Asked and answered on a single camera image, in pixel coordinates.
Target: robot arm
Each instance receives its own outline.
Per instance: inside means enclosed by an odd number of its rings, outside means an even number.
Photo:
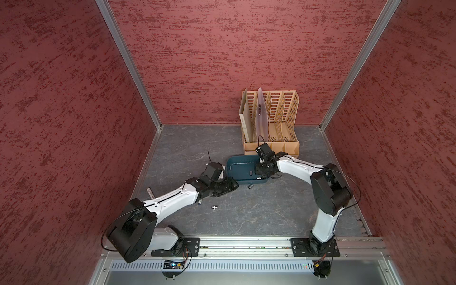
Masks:
[[[187,179],[176,190],[153,200],[131,200],[108,227],[106,236],[126,262],[135,261],[146,250],[181,248],[183,235],[177,229],[155,226],[185,206],[205,197],[219,197],[238,186],[233,178],[224,177],[220,163],[210,162],[199,178]]]
[[[309,249],[320,255],[333,240],[337,220],[352,198],[339,169],[334,164],[323,166],[301,161],[284,152],[275,154],[267,144],[260,145],[256,151],[260,156],[256,174],[288,173],[312,185],[319,209],[309,236]]]

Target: ventilation grille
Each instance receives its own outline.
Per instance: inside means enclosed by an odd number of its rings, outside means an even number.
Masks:
[[[111,271],[180,271],[180,269],[161,269],[163,262],[137,260],[126,263],[114,260]],[[193,272],[314,272],[313,263],[308,260],[202,260],[194,259],[186,269]]]

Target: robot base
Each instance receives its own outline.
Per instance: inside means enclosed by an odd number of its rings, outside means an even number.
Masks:
[[[172,248],[170,250],[164,250],[164,249],[157,249],[157,250],[152,250],[151,256],[164,256],[164,257],[182,257],[182,250],[185,247],[187,247],[188,250],[192,251],[190,255],[192,257],[198,256],[199,252],[199,238],[184,238],[182,242],[182,247],[179,247],[178,249]]]
[[[341,254],[337,248],[337,243],[334,238],[329,240],[327,243],[322,244],[321,250],[315,252],[311,250],[311,239],[310,238],[292,238],[291,249],[293,250],[294,257],[322,257],[326,254],[326,257],[340,257]]]

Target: mounting plate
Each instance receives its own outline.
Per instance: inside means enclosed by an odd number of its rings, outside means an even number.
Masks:
[[[309,248],[309,239],[308,238],[290,238],[291,249],[293,250],[294,257],[318,257],[321,255],[314,255],[311,253]],[[341,254],[337,247],[336,240],[333,240],[328,244],[326,251],[326,257],[340,257]]]
[[[184,238],[184,243],[182,244],[183,247],[188,248],[188,250],[192,251],[192,257],[198,256],[199,252],[199,238]],[[164,249],[157,249],[152,250],[151,256],[164,256],[164,257],[176,257],[173,255],[172,250],[164,250]]]

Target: gray marble floor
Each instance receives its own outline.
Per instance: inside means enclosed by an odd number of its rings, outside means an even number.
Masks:
[[[312,163],[332,162],[317,127],[296,127],[299,158]],[[146,188],[161,196],[193,176],[199,177],[207,163],[226,164],[229,157],[243,154],[238,126],[167,125],[161,134],[149,167],[144,190],[138,198],[149,199]],[[159,227],[174,225],[184,235],[292,235],[307,236],[318,209],[309,184],[288,174],[269,179],[252,189],[240,185],[227,195],[187,206],[163,220]],[[338,236],[360,236],[352,209],[346,210],[336,227]]]

